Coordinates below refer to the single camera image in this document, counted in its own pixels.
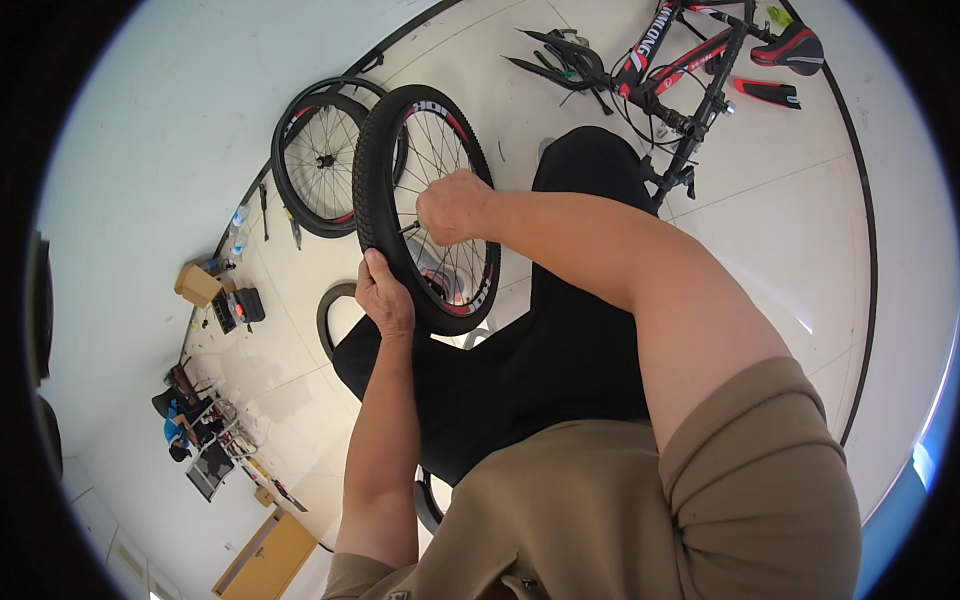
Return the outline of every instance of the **gray sneaker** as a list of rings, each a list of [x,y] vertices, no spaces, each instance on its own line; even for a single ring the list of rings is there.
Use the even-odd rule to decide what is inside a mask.
[[[545,137],[541,142],[540,146],[537,148],[537,166],[540,166],[540,161],[543,159],[543,153],[546,152],[547,146],[557,141],[556,137]]]
[[[432,244],[423,244],[420,240],[407,239],[407,251],[417,261],[417,270],[435,289],[437,294],[451,304],[464,302],[464,281],[449,265],[440,266]]]

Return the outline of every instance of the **wooden door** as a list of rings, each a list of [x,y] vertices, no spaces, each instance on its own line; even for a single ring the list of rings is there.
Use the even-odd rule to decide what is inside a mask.
[[[292,515],[274,511],[260,527],[213,593],[225,600],[275,600],[317,546]]]

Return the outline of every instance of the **black bicycle frame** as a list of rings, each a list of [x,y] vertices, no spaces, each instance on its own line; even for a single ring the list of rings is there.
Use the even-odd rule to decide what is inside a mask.
[[[742,4],[745,20],[734,18],[711,7]],[[683,19],[684,10],[702,12],[724,22],[730,27],[720,34],[704,38]],[[773,38],[753,24],[756,5],[754,0],[665,0],[657,9],[650,27],[627,55],[620,70],[611,77],[611,88],[626,101],[642,109],[646,114],[658,117],[666,127],[681,135],[673,160],[662,176],[651,170],[651,180],[658,191],[653,200],[663,203],[668,191],[680,184],[687,185],[687,194],[693,198],[693,166],[687,166],[690,156],[704,141],[717,114],[728,109],[722,90],[730,76],[733,63],[747,35],[771,42]],[[650,62],[654,59],[670,27],[677,21],[703,39],[703,43],[668,65],[657,67],[657,72],[648,76]],[[707,86],[704,99],[692,117],[685,117],[660,103],[658,96],[670,88],[686,73],[716,59],[713,81]]]

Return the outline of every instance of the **hand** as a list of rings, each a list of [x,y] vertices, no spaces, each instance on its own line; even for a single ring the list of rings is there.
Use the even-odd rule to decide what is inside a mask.
[[[394,278],[387,259],[373,248],[364,252],[357,274],[356,300],[376,327],[380,338],[413,338],[414,302]]]
[[[417,215],[433,240],[452,246],[482,237],[482,221],[495,192],[467,169],[433,181],[417,198]]]

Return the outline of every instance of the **tiled floor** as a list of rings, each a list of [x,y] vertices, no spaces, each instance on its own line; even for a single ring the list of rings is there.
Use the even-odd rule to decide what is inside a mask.
[[[653,0],[465,0],[397,43],[368,77],[388,89],[428,84],[443,91],[473,126],[495,186],[529,189],[540,141],[580,125],[605,127],[645,151],[629,127],[618,116],[605,117],[591,96],[574,94],[561,108],[563,90],[502,59],[527,58],[537,47],[515,28],[577,28],[611,69],[649,23],[653,8]],[[765,5],[757,21],[764,13]],[[690,20],[708,35],[718,30],[701,15]],[[658,62],[694,43],[690,32],[675,28]],[[733,74],[796,85],[803,110],[765,105],[730,87],[736,114],[718,119],[694,157],[701,162],[697,200],[674,190],[660,217],[713,252],[778,328],[823,397],[839,439],[860,375],[870,289],[864,204],[850,140],[823,75],[800,78],[763,69],[749,61],[746,49]],[[662,99],[690,113],[700,93],[687,78]],[[363,92],[357,97],[372,104]],[[667,159],[656,153],[655,165],[662,168]],[[271,239],[263,242],[259,202],[251,202],[251,242],[233,278],[260,290],[267,320],[253,334],[238,329],[223,336],[215,324],[192,333],[187,353],[198,372],[217,379],[222,394],[256,419],[257,434],[265,439],[261,462],[308,506],[310,513],[300,517],[310,531],[332,543],[359,403],[324,355],[316,310],[326,289],[355,279],[361,255],[354,235],[327,240],[306,232],[298,252],[269,175],[266,182]],[[505,250],[491,329],[527,310],[529,276],[530,261]],[[343,306],[333,311],[335,335],[343,335],[357,315]],[[421,540],[429,540],[425,530]]]

